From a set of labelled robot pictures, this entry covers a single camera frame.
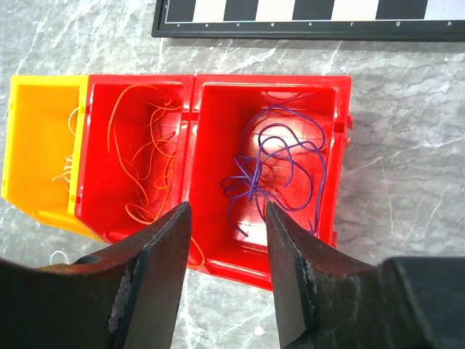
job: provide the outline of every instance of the gray marble surface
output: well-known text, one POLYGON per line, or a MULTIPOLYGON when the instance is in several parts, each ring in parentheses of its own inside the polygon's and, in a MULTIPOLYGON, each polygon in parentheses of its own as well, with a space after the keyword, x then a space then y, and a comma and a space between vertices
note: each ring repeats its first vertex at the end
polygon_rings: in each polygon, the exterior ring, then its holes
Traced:
MULTIPOLYGON (((0 149, 14 74, 266 73, 353 78, 334 229, 369 263, 465 252, 465 44, 153 39, 153 0, 0 3, 0 149)), ((102 248, 0 200, 0 256, 29 266, 102 248)), ((173 348, 278 348, 272 295, 187 272, 173 348)))

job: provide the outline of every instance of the white vein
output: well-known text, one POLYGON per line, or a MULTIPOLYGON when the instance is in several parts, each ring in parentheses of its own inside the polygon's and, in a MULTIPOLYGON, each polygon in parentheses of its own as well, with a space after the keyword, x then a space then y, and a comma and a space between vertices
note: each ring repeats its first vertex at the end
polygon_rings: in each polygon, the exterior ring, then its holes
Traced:
POLYGON ((9 246, 9 239, 7 237, 5 237, 5 238, 3 238, 3 243, 1 244, 0 256, 4 256, 5 253, 7 253, 8 246, 9 246))
POLYGON ((273 66, 273 68, 271 69, 271 71, 275 71, 275 69, 283 62, 284 56, 287 54, 287 52, 288 52, 288 49, 284 49, 283 54, 281 55, 281 57, 278 58, 278 61, 277 61, 276 64, 273 66))
POLYGON ((342 173, 342 176, 351 175, 352 173, 355 173, 355 172, 357 172, 357 171, 360 171, 361 169, 365 169, 366 167, 369 167, 369 166, 372 166, 372 165, 374 165, 374 164, 377 164, 377 163, 379 163, 379 162, 382 161, 382 160, 392 160, 392 159, 396 158, 397 156, 399 156, 400 154, 406 153, 406 152, 408 152, 408 151, 414 151, 415 149, 421 149, 421 148, 439 149, 439 148, 445 147, 446 145, 454 144, 454 143, 460 142, 460 141, 462 141, 462 140, 465 140, 465 136, 462 136, 462 137, 459 137, 459 138, 456 138, 456 139, 453 139, 453 140, 448 140, 447 142, 443 142, 443 143, 438 143, 438 144, 424 143, 424 144, 416 145, 415 147, 412 147, 412 148, 402 149, 401 151, 395 152, 395 153, 392 154, 391 156, 379 156, 379 157, 377 157, 376 159, 374 159, 374 160, 368 162, 368 163, 365 164, 365 165, 362 165, 362 166, 360 166, 360 167, 357 167, 356 169, 351 169, 351 170, 349 170, 349 171, 343 172, 343 173, 342 173))
MULTIPOLYGON (((257 327, 258 325, 261 324, 263 318, 265 318, 266 316, 270 316, 271 314, 273 314, 273 311, 271 310, 270 311, 270 306, 267 305, 266 308, 261 312, 260 314, 260 317, 259 317, 259 320, 257 321, 256 323, 256 326, 257 327)), ((242 346, 242 349, 245 349, 247 344, 250 342, 251 338, 254 336, 255 332, 252 331, 252 333, 250 333, 250 335, 248 336, 247 340, 244 342, 243 346, 242 346)))
POLYGON ((221 342, 221 339, 228 333, 234 331, 235 329, 238 329, 240 327, 242 327, 243 325, 245 325, 247 322, 249 322, 251 319, 253 318, 256 318, 258 317, 257 314, 254 314, 254 315, 251 315, 247 318, 243 318, 242 320, 240 320, 236 325, 234 325, 233 327, 227 329, 226 331, 224 331, 223 333, 221 333, 221 335, 219 336, 219 341, 221 342))
POLYGON ((333 54, 331 55, 331 58, 329 59, 328 64, 324 67, 322 75, 326 75, 331 70, 331 67, 333 66, 334 58, 336 57, 337 52, 339 52, 341 45, 342 45, 342 41, 338 43, 337 48, 334 50, 333 54))
POLYGON ((404 242, 407 242, 408 238, 410 237, 410 235, 412 234, 413 232, 413 229, 415 228, 415 223, 416 223, 416 220, 418 219, 418 216, 419 216, 419 210, 420 210, 420 207, 421 207, 421 204, 423 203, 423 199, 420 200, 420 204, 418 204, 418 207, 416 208, 416 212, 415 212, 415 219, 413 220, 413 223, 412 223, 412 226, 410 228, 410 231, 408 232, 407 236, 405 237, 405 241, 404 242))
POLYGON ((163 62, 163 41, 163 38, 160 38, 160 44, 158 45, 157 74, 161 72, 161 63, 163 62))
POLYGON ((252 55, 250 57, 247 57, 246 60, 244 60, 241 64, 235 66, 233 69, 229 70, 227 73, 231 74, 232 72, 237 71, 237 70, 242 72, 242 70, 244 68, 247 68, 247 67, 253 65, 254 63, 263 63, 265 60, 272 57, 275 54, 275 52, 276 52, 276 47, 270 49, 269 51, 267 51, 265 53, 261 53, 261 54, 258 54, 258 55, 252 55))
POLYGON ((384 171, 383 161, 381 161, 381 168, 383 170, 384 187, 386 187, 387 199, 389 201, 389 213, 391 215, 391 236, 393 236, 394 235, 394 220, 392 219, 392 201, 391 201, 391 196, 389 194, 389 189, 387 188, 387 178, 386 178, 386 172, 384 171))
POLYGON ((185 289, 182 290, 182 293, 184 295, 184 297, 183 297, 184 307, 182 307, 182 312, 179 315, 179 317, 183 317, 183 319, 184 319, 185 330, 186 330, 185 342, 189 346, 189 349, 192 349, 194 347, 190 344, 190 339, 193 336, 194 327, 192 326, 191 316, 189 314, 189 299, 188 299, 188 295, 189 295, 189 273, 190 273, 190 271, 186 270, 186 274, 185 274, 185 277, 184 277, 184 288, 185 289))
POLYGON ((223 52, 223 54, 221 55, 221 58, 219 60, 219 64, 218 64, 218 68, 217 68, 217 71, 220 71, 223 64, 225 63, 226 61, 226 58, 227 56, 229 55, 229 50, 231 48, 231 45, 233 44, 234 40, 230 40, 230 42, 227 44, 227 46, 225 47, 225 51, 223 52))
POLYGON ((69 17, 70 18, 69 21, 65 24, 63 29, 58 33, 57 38, 53 41, 52 47, 55 48, 58 45, 61 38, 63 37, 63 34, 68 30, 72 22, 74 22, 78 17, 86 13, 89 13, 89 10, 96 4, 99 4, 100 2, 101 1, 99 0, 95 0, 93 2, 89 1, 84 4, 79 3, 78 8, 74 10, 73 14, 69 17))
POLYGON ((448 187, 442 192, 441 196, 439 197, 439 202, 437 203, 436 207, 435 207, 435 208, 433 209, 433 211, 431 212, 431 215, 429 216, 428 223, 426 224, 426 227, 424 227, 424 230, 423 230, 423 238, 426 236, 426 230, 428 229, 429 224, 430 224, 431 220, 433 219, 434 214, 436 213, 437 209, 439 209, 439 206, 441 206, 441 204, 442 204, 442 197, 445 195, 445 193, 448 191, 449 188, 450 188, 450 184, 449 184, 448 187))
POLYGON ((366 210, 366 208, 368 207, 368 204, 371 202, 371 199, 373 198, 373 193, 371 193, 370 195, 370 198, 368 199, 368 201, 366 202, 365 206, 363 207, 362 209, 362 212, 358 215, 358 217, 362 217, 362 214, 364 213, 364 211, 366 210))
POLYGON ((16 70, 16 72, 15 72, 14 75, 17 75, 17 74, 20 72, 20 70, 21 70, 21 68, 23 67, 25 61, 26 61, 26 60, 29 58, 29 56, 31 55, 31 52, 32 52, 34 46, 36 45, 37 37, 39 36, 39 33, 42 32, 42 28, 44 27, 44 24, 45 24, 45 22, 47 21, 47 16, 48 16, 49 12, 50 12, 50 9, 46 12, 46 14, 45 14, 45 16, 44 16, 44 19, 43 19, 41 22, 39 22, 39 24, 37 25, 36 34, 34 35, 34 37, 33 37, 33 39, 32 39, 31 47, 29 48, 29 51, 28 51, 28 53, 26 54, 26 56, 20 61, 20 64, 18 65, 17 70, 16 70))

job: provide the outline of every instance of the wire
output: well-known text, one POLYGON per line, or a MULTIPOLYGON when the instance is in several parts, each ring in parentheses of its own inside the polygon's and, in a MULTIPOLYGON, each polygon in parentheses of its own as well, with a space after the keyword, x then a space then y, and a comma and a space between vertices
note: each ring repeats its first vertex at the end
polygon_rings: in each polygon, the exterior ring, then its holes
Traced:
MULTIPOLYGON (((177 156, 177 143, 173 142, 171 139, 175 136, 176 132, 171 132, 167 135, 164 135, 161 138, 157 138, 154 131, 154 125, 160 121, 168 112, 179 110, 180 106, 172 106, 171 98, 166 96, 163 105, 150 103, 147 101, 143 101, 143 103, 148 104, 155 108, 153 112, 150 114, 150 120, 148 125, 144 126, 137 137, 136 140, 141 139, 143 137, 143 132, 150 132, 150 141, 143 144, 139 149, 137 149, 132 157, 125 156, 123 157, 121 154, 120 144, 118 142, 118 133, 116 131, 116 122, 118 119, 118 110, 121 105, 121 101, 123 100, 124 96, 134 88, 146 88, 146 89, 153 89, 158 94, 162 93, 162 91, 154 87, 152 85, 144 85, 144 84, 136 84, 131 85, 123 90, 123 92, 118 96, 116 103, 113 107, 112 113, 110 115, 110 120, 108 122, 108 131, 107 131, 107 151, 110 154, 110 144, 111 139, 113 138, 113 143, 116 150, 116 155, 118 157, 118 162, 122 168, 122 170, 126 173, 126 175, 130 179, 130 183, 133 183, 136 188, 137 193, 137 200, 134 202, 129 202, 124 205, 124 209, 128 216, 133 219, 133 221, 138 222, 139 224, 143 225, 151 225, 153 224, 158 218, 163 214, 164 209, 168 203, 169 195, 171 193, 172 183, 174 179, 174 170, 175 170, 175 163, 176 163, 176 156, 177 156), (163 146, 169 146, 173 148, 171 152, 163 149, 163 146), (150 150, 150 157, 149 157, 149 164, 148 170, 145 175, 141 175, 140 171, 134 164, 138 157, 142 156, 145 151, 150 150), (166 162, 163 168, 162 175, 157 177, 153 180, 151 176, 151 172, 153 170, 153 157, 157 151, 160 155, 166 158, 166 162), (145 188, 145 184, 143 182, 150 181, 150 184, 153 187, 163 192, 163 199, 161 200, 161 204, 158 208, 158 211, 155 213, 151 209, 151 206, 154 203, 150 202, 149 195, 145 188)), ((203 254, 202 249, 200 248, 197 241, 191 237, 191 241, 195 248, 199 251, 201 256, 201 262, 198 265, 188 263, 187 266, 189 268, 201 268, 206 263, 205 255, 203 254)))
POLYGON ((240 174, 228 176, 221 181, 223 194, 227 198, 230 199, 230 204, 227 208, 227 219, 229 223, 236 230, 241 232, 244 236, 248 236, 248 234, 245 231, 243 231, 235 222, 233 222, 231 218, 232 207, 234 206, 235 202, 240 198, 247 198, 248 202, 255 200, 255 204, 258 209, 259 215, 263 220, 265 220, 265 215, 264 215, 263 209, 260 208, 260 205, 259 205, 259 196, 263 197, 265 201, 274 201, 276 204, 278 204, 282 209, 284 209, 287 212, 301 211, 310 203, 310 201, 312 200, 312 194, 313 194, 313 188, 314 188, 312 176, 302 165, 294 161, 294 158, 291 152, 291 150, 294 148, 301 148, 308 153, 317 154, 318 159, 320 160, 320 164, 321 164, 322 172, 323 172, 323 176, 320 182, 320 187, 318 188, 318 194, 317 194, 317 199, 315 203, 315 215, 314 215, 313 224, 310 222, 310 220, 307 220, 308 225, 309 225, 309 228, 307 229, 307 231, 311 233, 312 235, 315 235, 318 229, 319 208, 320 208, 321 197, 323 195, 323 189, 326 183, 326 165, 325 165, 325 160, 323 156, 321 155, 321 151, 323 147, 325 146, 325 143, 326 143, 326 136, 325 136, 325 132, 323 128, 315 120, 311 119, 308 116, 305 116, 302 113, 293 111, 282 105, 272 105, 269 108, 266 108, 260 113, 258 113, 257 115, 255 115, 255 117, 253 117, 250 120, 250 122, 247 124, 245 131, 243 133, 243 136, 241 138, 241 142, 240 142, 241 154, 235 154, 233 156, 235 165, 239 169, 240 174), (258 134, 258 146, 259 147, 258 147, 257 155, 255 157, 244 155, 245 149, 246 149, 246 135, 250 134, 252 125, 255 124, 254 128, 257 127, 266 118, 264 117, 263 120, 259 120, 259 119, 265 116, 266 113, 271 110, 285 111, 287 113, 303 118, 305 121, 311 122, 313 125, 317 127, 317 129, 321 133, 321 139, 322 139, 321 144, 319 146, 316 146, 316 144, 314 144, 314 142, 310 140, 301 141, 299 140, 295 132, 286 124, 272 123, 272 124, 268 124, 267 126, 263 127, 258 134), (295 143, 292 145, 289 145, 282 137, 275 136, 275 135, 267 136, 264 140, 262 140, 264 136, 264 132, 270 129, 276 128, 276 127, 280 127, 280 128, 287 130, 287 132, 289 132, 292 135, 292 138, 295 140, 295 143), (277 149, 276 151, 273 151, 272 153, 269 153, 266 150, 265 145, 271 141, 273 141, 273 143, 281 144, 282 147, 277 149), (287 188, 291 184, 296 170, 303 173, 303 175, 308 179, 309 184, 310 184, 310 189, 309 189, 306 199, 299 206, 290 207, 286 205, 275 194, 269 192, 268 190, 265 190, 262 187, 262 185, 260 185, 260 176, 263 173, 263 166, 272 166, 272 165, 267 165, 267 161, 269 161, 270 159, 276 159, 279 161, 287 161, 289 163, 290 173, 289 173, 289 178, 286 180, 285 184, 283 185, 284 188, 287 188))
MULTIPOLYGON (((76 131, 73 130, 72 126, 71 126, 71 119, 73 118, 74 115, 76 115, 76 113, 78 112, 79 110, 79 107, 76 107, 74 108, 69 117, 68 117, 68 128, 71 132, 71 134, 76 137, 76 131)), ((63 182, 63 185, 65 186, 66 188, 66 191, 67 192, 70 192, 70 182, 71 182, 71 168, 72 168, 72 163, 73 163, 73 154, 67 156, 65 158, 66 160, 66 164, 65 166, 63 167, 63 173, 59 174, 58 176, 56 177, 53 177, 52 178, 52 182, 54 182, 55 180, 57 180, 58 178, 60 178, 63 182)))

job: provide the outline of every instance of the black square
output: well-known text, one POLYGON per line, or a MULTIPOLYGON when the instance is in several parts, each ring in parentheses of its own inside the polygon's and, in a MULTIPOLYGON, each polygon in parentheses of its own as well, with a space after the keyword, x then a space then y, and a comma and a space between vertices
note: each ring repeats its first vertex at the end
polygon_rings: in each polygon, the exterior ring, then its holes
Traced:
POLYGON ((195 0, 171 0, 169 2, 166 22, 192 22, 194 18, 194 9, 195 0))
POLYGON ((423 20, 428 0, 379 0, 377 20, 423 20))
POLYGON ((259 0, 226 0, 225 21, 255 20, 259 0))
POLYGON ((293 20, 330 20, 334 0, 296 0, 293 20))

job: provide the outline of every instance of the tangled purple wire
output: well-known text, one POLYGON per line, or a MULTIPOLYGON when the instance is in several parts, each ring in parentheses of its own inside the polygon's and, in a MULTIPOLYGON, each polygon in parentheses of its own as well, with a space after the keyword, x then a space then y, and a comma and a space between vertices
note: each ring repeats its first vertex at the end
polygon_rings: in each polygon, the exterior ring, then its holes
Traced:
POLYGON ((247 127, 246 127, 246 129, 245 129, 245 131, 243 133, 243 136, 241 138, 241 142, 240 142, 240 152, 241 152, 241 154, 235 154, 234 155, 234 162, 237 165, 237 167, 239 168, 240 174, 226 177, 225 179, 223 179, 221 181, 221 186, 222 186, 224 195, 231 199, 230 205, 229 205, 229 207, 227 209, 227 219, 230 222, 230 224, 232 226, 234 226, 236 230, 240 231, 244 236, 248 236, 248 234, 245 231, 240 229, 239 226, 237 224, 235 224, 235 222, 233 222, 231 220, 231 209, 232 209, 234 203, 238 199, 243 198, 245 196, 247 197, 248 202, 251 202, 252 200, 255 200, 256 207, 257 207, 257 209, 259 211, 259 214, 260 214, 260 217, 263 219, 263 221, 265 220, 265 217, 264 217, 264 214, 263 214, 262 210, 260 209, 258 195, 262 195, 265 198, 266 201, 273 200, 276 204, 278 204, 282 209, 284 209, 287 212, 300 211, 310 203, 310 200, 312 199, 312 192, 313 192, 312 176, 310 176, 309 172, 306 169, 304 169, 304 167, 302 167, 302 165, 298 164, 297 162, 295 162, 293 160, 292 154, 291 154, 291 149, 300 147, 300 148, 303 148, 303 149, 305 149, 306 151, 308 151, 310 153, 316 153, 318 155, 318 158, 320 159, 321 166, 322 166, 322 169, 323 169, 323 177, 321 179, 320 187, 318 189, 317 201, 316 201, 316 205, 315 205, 315 218, 314 218, 315 226, 313 226, 312 223, 310 222, 310 220, 308 220, 309 229, 307 231, 309 233, 311 233, 312 235, 315 235, 315 233, 316 233, 316 231, 318 229, 318 211, 319 211, 319 207, 320 207, 321 196, 322 196, 323 188, 324 188, 325 182, 326 182, 325 160, 324 160, 324 158, 323 158, 323 156, 321 155, 321 152, 320 152, 321 149, 323 149, 323 147, 325 146, 325 143, 326 143, 325 132, 323 131, 323 128, 315 120, 309 118, 308 116, 305 116, 302 113, 298 113, 298 112, 293 111, 293 110, 291 110, 291 109, 289 109, 287 107, 284 107, 282 105, 272 105, 272 106, 264 109, 260 113, 258 113, 255 117, 253 117, 252 120, 250 120, 250 122, 248 123, 248 125, 247 125, 247 127), (307 120, 307 121, 311 122, 312 124, 314 124, 321 133, 321 137, 323 139, 321 145, 319 147, 317 147, 314 144, 314 142, 311 142, 309 140, 300 141, 299 138, 296 136, 296 134, 294 133, 294 131, 290 127, 288 127, 287 125, 282 124, 282 123, 273 123, 273 124, 268 124, 267 126, 263 127, 263 129, 259 133, 259 136, 258 136, 259 151, 258 151, 257 156, 256 157, 251 157, 251 156, 243 155, 245 153, 245 147, 246 147, 246 136, 250 132, 251 126, 254 124, 254 122, 259 117, 263 116, 266 112, 268 112, 268 111, 270 111, 272 109, 281 109, 282 111, 286 111, 286 112, 289 112, 289 113, 294 114, 296 116, 299 116, 299 117, 303 118, 304 120, 307 120), (288 145, 286 143, 286 141, 282 137, 278 137, 278 136, 269 136, 269 137, 266 137, 264 140, 262 140, 263 132, 265 132, 266 130, 271 129, 273 127, 283 127, 285 129, 287 129, 290 132, 290 134, 292 135, 292 137, 294 137, 294 139, 296 140, 296 144, 288 145), (278 140, 278 141, 282 142, 283 147, 276 150, 276 151, 273 151, 272 153, 268 153, 265 150, 264 145, 267 142, 269 142, 270 140, 278 140), (260 178, 260 175, 262 174, 262 167, 265 165, 265 163, 269 159, 279 159, 279 160, 285 160, 285 161, 289 162, 290 168, 291 168, 291 173, 290 173, 289 178, 286 181, 285 185, 283 186, 284 188, 287 188, 291 184, 291 182, 292 182, 292 180, 294 178, 294 167, 297 167, 298 169, 302 170, 302 172, 308 178, 308 180, 310 182, 310 190, 309 190, 309 193, 307 195, 307 199, 305 200, 305 202, 301 206, 287 207, 283 202, 281 202, 281 200, 279 198, 276 197, 276 195, 269 192, 268 190, 265 190, 264 188, 262 188, 259 185, 259 178, 260 178))

